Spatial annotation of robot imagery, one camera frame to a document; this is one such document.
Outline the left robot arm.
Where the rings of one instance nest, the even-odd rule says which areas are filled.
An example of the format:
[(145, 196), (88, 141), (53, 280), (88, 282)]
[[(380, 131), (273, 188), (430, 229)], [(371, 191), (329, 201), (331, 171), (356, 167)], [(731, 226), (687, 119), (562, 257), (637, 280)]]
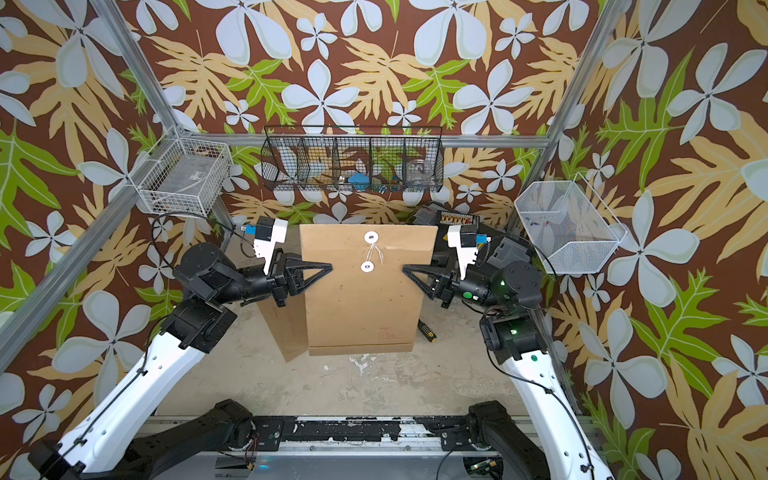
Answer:
[(94, 412), (59, 442), (34, 447), (30, 464), (42, 479), (153, 479), (201, 451), (253, 444), (252, 414), (234, 400), (159, 434), (137, 432), (234, 323), (228, 304), (271, 298), (284, 306), (332, 269), (282, 250), (263, 267), (238, 268), (213, 243), (193, 246), (174, 270), (183, 301)]

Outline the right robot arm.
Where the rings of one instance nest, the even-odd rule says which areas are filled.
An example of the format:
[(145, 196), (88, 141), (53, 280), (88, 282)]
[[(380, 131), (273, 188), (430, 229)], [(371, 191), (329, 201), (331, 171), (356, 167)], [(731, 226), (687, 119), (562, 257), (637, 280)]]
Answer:
[(470, 442), (496, 451), (505, 479), (610, 479), (613, 474), (579, 423), (556, 376), (548, 345), (534, 320), (542, 273), (513, 261), (491, 275), (431, 265), (403, 273), (430, 299), (448, 305), (460, 297), (481, 310), (479, 328), (492, 366), (512, 382), (528, 412), (531, 441), (498, 403), (470, 407)]

